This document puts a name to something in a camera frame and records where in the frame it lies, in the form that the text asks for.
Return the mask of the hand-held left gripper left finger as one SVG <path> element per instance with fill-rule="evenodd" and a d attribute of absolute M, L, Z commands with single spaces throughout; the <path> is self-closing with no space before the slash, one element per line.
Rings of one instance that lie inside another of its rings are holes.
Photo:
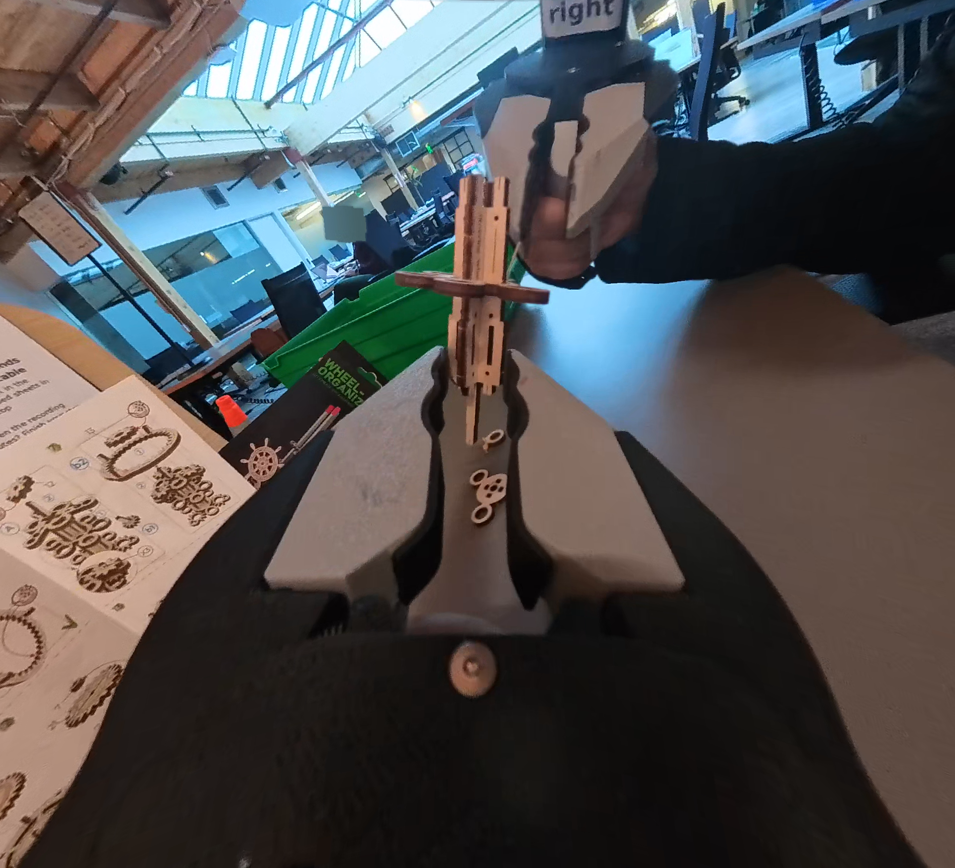
<path fill-rule="evenodd" d="M 271 589 L 408 605 L 442 555 L 447 349 L 357 407 L 328 446 L 266 569 Z"/>

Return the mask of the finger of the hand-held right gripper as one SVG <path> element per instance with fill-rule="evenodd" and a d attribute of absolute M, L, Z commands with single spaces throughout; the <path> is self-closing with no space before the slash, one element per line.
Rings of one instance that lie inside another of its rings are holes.
<path fill-rule="evenodd" d="M 540 156 L 537 137 L 550 111 L 550 98 L 503 98 L 483 137 L 485 158 L 492 181 L 508 182 L 508 207 L 522 212 L 530 198 L 529 183 Z"/>
<path fill-rule="evenodd" d="M 556 122 L 552 172 L 567 207 L 566 239 L 595 237 L 637 165 L 650 129 L 647 84 L 624 83 L 586 94 L 575 121 Z"/>

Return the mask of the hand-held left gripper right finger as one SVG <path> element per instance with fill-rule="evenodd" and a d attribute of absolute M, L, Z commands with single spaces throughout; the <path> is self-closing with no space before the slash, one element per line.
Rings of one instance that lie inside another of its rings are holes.
<path fill-rule="evenodd" d="M 526 355 L 507 353 L 507 560 L 523 605 L 685 587 L 610 424 Z"/>

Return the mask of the wooden model assembly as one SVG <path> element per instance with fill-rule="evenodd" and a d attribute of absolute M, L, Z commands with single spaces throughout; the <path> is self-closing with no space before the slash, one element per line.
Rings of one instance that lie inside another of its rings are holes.
<path fill-rule="evenodd" d="M 545 305 L 549 292 L 508 278 L 509 181 L 467 177 L 460 182 L 454 268 L 450 273 L 397 271 L 399 287 L 452 298 L 448 319 L 448 378 L 465 397 L 465 442 L 478 441 L 480 406 L 501 384 L 504 305 Z"/>

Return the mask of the black model kit box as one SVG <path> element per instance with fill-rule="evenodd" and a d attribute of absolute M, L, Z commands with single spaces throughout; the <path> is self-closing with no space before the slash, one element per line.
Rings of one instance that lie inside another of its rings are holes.
<path fill-rule="evenodd" d="M 243 426 L 220 456 L 260 489 L 387 383 L 385 373 L 342 342 Z"/>

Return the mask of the person's right hand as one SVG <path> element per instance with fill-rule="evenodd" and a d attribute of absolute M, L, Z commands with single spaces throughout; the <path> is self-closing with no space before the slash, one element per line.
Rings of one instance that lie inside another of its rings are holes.
<path fill-rule="evenodd" d="M 596 258 L 638 230 L 646 200 L 621 195 L 594 228 L 567 237 L 567 204 L 552 195 L 540 198 L 529 230 L 519 245 L 532 276 L 558 287 L 575 286 L 595 275 Z"/>

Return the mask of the green plastic bin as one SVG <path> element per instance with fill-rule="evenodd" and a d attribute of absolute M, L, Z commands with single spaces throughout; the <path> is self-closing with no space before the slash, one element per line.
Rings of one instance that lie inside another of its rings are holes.
<path fill-rule="evenodd" d="M 436 346 L 446 346 L 452 298 L 396 285 L 393 274 L 366 284 L 264 361 L 271 377 L 292 387 L 319 360 L 347 343 L 392 379 Z"/>

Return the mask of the black office chair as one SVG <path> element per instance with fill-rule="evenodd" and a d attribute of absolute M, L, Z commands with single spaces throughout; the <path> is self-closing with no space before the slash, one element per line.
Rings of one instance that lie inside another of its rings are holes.
<path fill-rule="evenodd" d="M 320 292 L 304 263 L 273 277 L 263 278 L 260 283 L 282 331 L 289 339 L 300 335 L 327 313 Z"/>

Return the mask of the folded instruction booklet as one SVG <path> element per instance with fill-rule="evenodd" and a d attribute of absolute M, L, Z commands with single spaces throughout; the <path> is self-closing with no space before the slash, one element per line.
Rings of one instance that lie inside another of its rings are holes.
<path fill-rule="evenodd" d="M 17 866 L 161 602 L 253 488 L 137 377 L 2 448 L 1 848 Z"/>

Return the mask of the white instruction board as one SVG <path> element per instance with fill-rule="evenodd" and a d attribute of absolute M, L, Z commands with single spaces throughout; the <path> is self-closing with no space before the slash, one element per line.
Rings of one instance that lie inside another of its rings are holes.
<path fill-rule="evenodd" d="M 1 447 L 25 439 L 101 393 L 69 361 L 51 347 L 53 337 L 66 337 L 67 351 L 90 349 L 89 338 L 59 317 L 39 314 L 32 331 L 18 323 L 23 308 L 2 305 L 1 317 Z"/>

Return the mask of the hanging white sign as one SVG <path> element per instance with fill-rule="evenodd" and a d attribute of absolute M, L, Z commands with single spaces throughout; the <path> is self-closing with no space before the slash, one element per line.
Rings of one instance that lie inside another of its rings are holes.
<path fill-rule="evenodd" d="M 101 247 L 101 242 L 68 206 L 49 191 L 22 206 L 18 217 L 65 265 L 78 265 Z"/>

